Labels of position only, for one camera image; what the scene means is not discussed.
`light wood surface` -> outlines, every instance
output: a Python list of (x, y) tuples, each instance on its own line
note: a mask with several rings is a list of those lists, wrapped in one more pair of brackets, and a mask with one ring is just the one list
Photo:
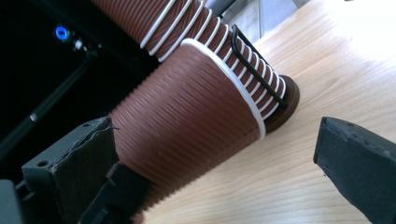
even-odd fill
[(396, 13), (312, 0), (256, 43), (301, 101), (291, 119), (168, 198), (146, 223), (368, 223), (312, 162), (323, 116), (396, 142)]

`blue light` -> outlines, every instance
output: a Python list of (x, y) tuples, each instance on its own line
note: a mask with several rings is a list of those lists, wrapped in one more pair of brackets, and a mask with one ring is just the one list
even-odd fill
[(55, 34), (62, 41), (65, 41), (69, 37), (69, 31), (63, 26), (56, 27)]

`wooden table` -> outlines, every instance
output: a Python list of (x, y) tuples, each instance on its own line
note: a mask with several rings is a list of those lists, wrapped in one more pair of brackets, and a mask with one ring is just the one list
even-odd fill
[(256, 43), (300, 86), (295, 114), (149, 210), (146, 223), (367, 223), (312, 159), (324, 116), (396, 142), (396, 10), (368, 2), (312, 0)]

